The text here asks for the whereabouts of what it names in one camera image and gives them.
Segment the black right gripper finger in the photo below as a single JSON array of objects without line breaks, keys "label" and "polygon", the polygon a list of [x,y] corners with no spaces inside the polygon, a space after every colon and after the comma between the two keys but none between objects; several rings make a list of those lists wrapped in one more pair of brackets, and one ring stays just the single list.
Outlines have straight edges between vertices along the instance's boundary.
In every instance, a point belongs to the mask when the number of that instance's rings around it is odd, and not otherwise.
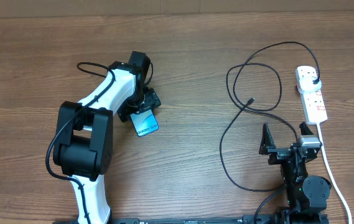
[{"label": "black right gripper finger", "polygon": [[274,140],[272,138],[268,123],[264,123],[261,144],[259,147],[259,154],[268,155],[270,153],[274,153],[275,151],[276,145],[274,144]]},{"label": "black right gripper finger", "polygon": [[308,125],[305,122],[302,122],[299,125],[300,128],[300,133],[301,135],[313,135],[313,132],[310,130],[310,128],[308,127]]}]

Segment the Samsung Galaxy smartphone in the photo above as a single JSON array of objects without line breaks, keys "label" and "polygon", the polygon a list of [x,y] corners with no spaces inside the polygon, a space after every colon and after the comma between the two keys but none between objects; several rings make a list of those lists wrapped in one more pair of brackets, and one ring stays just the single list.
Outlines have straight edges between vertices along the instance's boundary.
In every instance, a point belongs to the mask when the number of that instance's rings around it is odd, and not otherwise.
[{"label": "Samsung Galaxy smartphone", "polygon": [[139,137],[146,136],[159,129],[158,122],[152,110],[140,114],[131,114],[130,118]]}]

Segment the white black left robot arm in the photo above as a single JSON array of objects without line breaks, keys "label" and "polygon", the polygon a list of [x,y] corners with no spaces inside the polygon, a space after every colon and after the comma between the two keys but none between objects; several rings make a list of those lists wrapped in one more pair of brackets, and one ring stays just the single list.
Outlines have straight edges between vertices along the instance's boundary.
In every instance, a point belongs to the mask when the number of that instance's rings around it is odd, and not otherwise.
[{"label": "white black left robot arm", "polygon": [[78,205],[74,223],[111,223],[105,174],[113,155],[113,119],[131,121],[139,137],[159,129],[153,113],[161,101],[148,85],[154,66],[143,52],[105,67],[103,81],[78,102],[59,108],[54,138],[45,157],[48,173],[71,182]]}]

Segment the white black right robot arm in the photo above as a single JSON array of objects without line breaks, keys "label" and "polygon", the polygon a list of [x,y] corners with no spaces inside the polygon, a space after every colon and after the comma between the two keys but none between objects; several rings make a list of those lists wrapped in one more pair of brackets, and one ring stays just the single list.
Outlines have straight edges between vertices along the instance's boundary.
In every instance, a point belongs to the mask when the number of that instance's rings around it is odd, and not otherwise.
[{"label": "white black right robot arm", "polygon": [[284,179],[288,206],[278,209],[272,215],[253,220],[262,223],[328,223],[326,215],[332,184],[324,177],[309,175],[306,162],[317,158],[323,144],[305,123],[300,124],[301,136],[289,147],[277,148],[269,126],[263,124],[263,135],[259,148],[261,155],[268,155],[269,165],[279,165]]}]

